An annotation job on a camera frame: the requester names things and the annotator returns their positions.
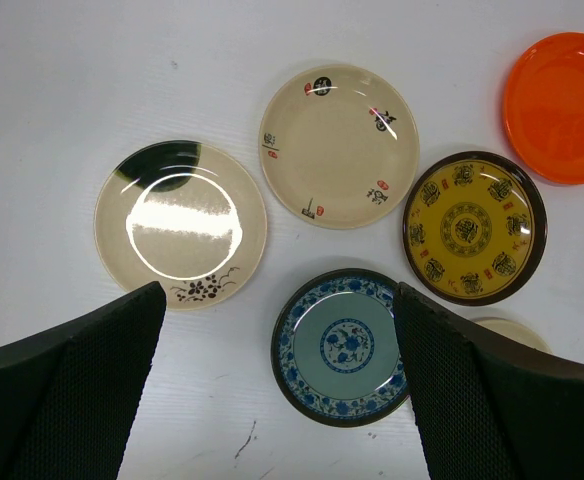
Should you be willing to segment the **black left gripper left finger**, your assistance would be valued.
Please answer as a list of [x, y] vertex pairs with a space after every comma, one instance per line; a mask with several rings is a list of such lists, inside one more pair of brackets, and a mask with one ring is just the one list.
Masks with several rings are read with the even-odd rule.
[[0, 479], [115, 479], [166, 313], [157, 282], [0, 347]]

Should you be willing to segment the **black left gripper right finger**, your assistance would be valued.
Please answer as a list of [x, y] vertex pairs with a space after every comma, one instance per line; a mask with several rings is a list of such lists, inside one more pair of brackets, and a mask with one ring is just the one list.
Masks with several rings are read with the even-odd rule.
[[432, 479], [584, 479], [584, 364], [467, 320], [401, 282], [395, 329]]

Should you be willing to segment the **orange plastic plate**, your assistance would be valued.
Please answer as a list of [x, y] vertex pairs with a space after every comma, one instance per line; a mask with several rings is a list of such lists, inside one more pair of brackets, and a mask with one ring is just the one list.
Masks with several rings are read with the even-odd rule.
[[559, 184], [584, 184], [584, 33], [562, 32], [514, 63], [502, 97], [507, 138], [521, 160]]

